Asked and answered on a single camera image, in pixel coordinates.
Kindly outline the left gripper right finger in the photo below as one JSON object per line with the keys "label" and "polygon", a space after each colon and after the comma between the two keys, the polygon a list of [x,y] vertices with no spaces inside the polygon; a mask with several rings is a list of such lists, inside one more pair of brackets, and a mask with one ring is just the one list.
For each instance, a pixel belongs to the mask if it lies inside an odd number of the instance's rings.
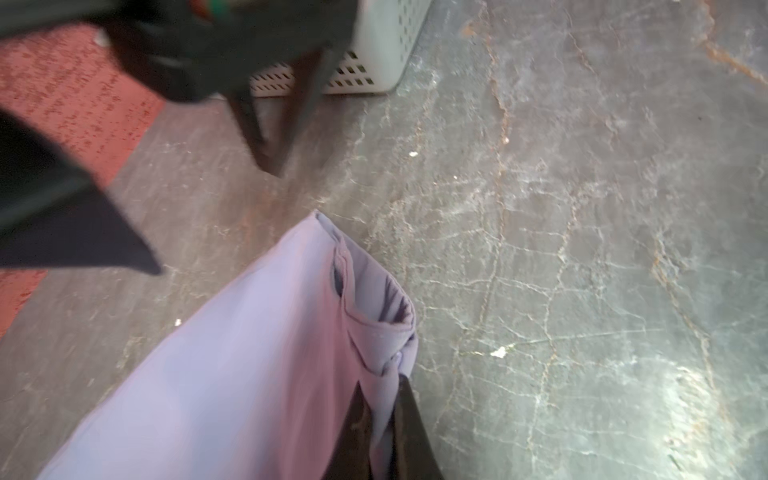
{"label": "left gripper right finger", "polygon": [[393,454],[390,478],[443,480],[409,379],[400,374],[392,413]]}

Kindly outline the white plastic basket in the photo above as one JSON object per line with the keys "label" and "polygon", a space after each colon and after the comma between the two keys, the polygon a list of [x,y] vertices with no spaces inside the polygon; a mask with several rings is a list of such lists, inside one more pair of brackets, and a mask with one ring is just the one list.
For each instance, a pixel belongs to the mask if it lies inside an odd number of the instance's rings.
{"label": "white plastic basket", "polygon": [[[297,28],[298,20],[310,27],[322,22],[322,15],[344,15],[352,1],[192,1],[196,14],[212,20],[214,32],[224,36],[225,25],[239,24],[238,15],[268,13],[276,17],[270,25],[286,20]],[[325,86],[330,95],[386,93],[399,83],[431,5],[429,1],[358,1],[353,42]],[[223,95],[244,78],[243,70],[227,67],[226,60],[212,51],[203,61],[191,65],[179,80],[169,82],[169,99],[196,102],[209,94]]]}

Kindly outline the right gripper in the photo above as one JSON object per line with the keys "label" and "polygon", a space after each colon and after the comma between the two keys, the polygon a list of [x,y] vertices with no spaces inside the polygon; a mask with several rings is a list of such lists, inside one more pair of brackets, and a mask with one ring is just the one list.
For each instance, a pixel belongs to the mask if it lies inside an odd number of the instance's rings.
{"label": "right gripper", "polygon": [[[224,94],[256,165],[279,177],[351,43],[358,8],[356,1],[4,1],[1,36],[101,26],[123,69],[165,99]],[[294,82],[267,137],[249,81],[278,63],[290,65]]]}

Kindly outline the lavender skirt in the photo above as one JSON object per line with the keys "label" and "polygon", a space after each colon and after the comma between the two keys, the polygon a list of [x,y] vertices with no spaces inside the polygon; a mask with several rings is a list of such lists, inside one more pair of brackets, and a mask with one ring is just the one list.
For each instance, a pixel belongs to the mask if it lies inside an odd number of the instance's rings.
{"label": "lavender skirt", "polygon": [[318,479],[355,391],[372,474],[391,472],[411,300],[313,212],[163,340],[70,436],[45,479]]}

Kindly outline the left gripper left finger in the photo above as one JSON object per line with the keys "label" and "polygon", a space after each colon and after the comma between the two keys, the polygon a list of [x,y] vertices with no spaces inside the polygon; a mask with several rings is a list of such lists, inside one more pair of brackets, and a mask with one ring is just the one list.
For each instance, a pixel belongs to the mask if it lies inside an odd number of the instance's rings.
{"label": "left gripper left finger", "polygon": [[372,413],[360,384],[353,392],[323,480],[369,480]]}

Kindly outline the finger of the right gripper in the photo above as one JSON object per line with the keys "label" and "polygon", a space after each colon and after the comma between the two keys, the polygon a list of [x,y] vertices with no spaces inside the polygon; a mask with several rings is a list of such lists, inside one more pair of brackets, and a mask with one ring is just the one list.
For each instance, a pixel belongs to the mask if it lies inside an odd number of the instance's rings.
{"label": "finger of the right gripper", "polygon": [[91,174],[59,144],[1,113],[1,267],[122,267],[162,273],[156,256]]}

